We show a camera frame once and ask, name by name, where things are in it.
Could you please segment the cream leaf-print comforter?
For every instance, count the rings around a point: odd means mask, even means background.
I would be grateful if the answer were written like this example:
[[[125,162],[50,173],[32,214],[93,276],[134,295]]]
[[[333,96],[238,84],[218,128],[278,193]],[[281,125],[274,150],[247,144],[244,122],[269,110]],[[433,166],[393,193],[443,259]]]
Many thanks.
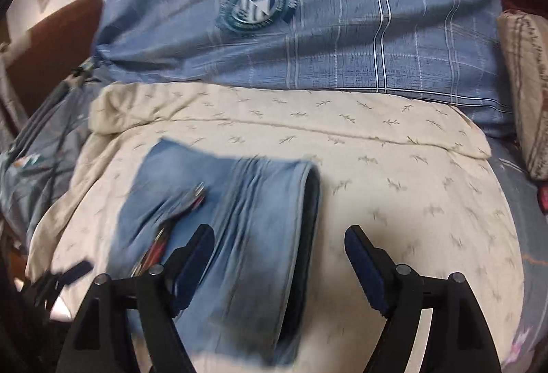
[[[360,372],[383,327],[344,251],[359,225],[426,276],[462,272],[501,359],[524,274],[484,133],[456,108],[390,95],[201,83],[113,84],[92,103],[70,188],[30,240],[31,278],[82,259],[105,271],[137,169],[162,138],[225,157],[307,160],[322,184],[304,335],[292,372]]]

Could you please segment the blue plaid pillow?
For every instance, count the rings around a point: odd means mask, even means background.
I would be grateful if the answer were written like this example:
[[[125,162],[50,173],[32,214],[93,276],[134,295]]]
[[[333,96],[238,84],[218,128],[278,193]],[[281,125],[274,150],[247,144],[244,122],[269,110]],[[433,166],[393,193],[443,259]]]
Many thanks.
[[[501,0],[106,0],[104,79],[358,90],[445,103],[514,132]]]

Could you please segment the brown wooden headboard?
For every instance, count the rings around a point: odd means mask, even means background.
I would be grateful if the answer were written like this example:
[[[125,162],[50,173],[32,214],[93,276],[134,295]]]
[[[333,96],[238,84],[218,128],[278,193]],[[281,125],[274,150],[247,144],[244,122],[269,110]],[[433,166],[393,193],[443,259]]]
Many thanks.
[[[30,28],[1,53],[8,80],[25,112],[91,55],[103,0],[76,0]]]

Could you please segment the beige embroidered pillow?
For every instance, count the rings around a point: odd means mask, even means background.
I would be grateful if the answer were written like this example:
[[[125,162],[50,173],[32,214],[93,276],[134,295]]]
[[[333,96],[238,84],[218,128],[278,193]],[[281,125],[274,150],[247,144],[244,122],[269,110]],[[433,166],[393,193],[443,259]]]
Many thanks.
[[[515,129],[531,178],[547,179],[547,19],[507,10],[497,20],[509,72]]]

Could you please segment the blue denim jeans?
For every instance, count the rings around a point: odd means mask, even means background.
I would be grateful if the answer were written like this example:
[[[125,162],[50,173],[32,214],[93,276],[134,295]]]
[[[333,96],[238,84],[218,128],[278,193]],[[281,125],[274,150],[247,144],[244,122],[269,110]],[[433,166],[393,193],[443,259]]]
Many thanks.
[[[119,213],[107,272],[129,276],[162,225],[174,224],[168,250],[210,225],[212,257],[176,321],[186,349],[291,365],[320,196],[320,174],[310,161],[221,158],[162,139],[141,163]]]

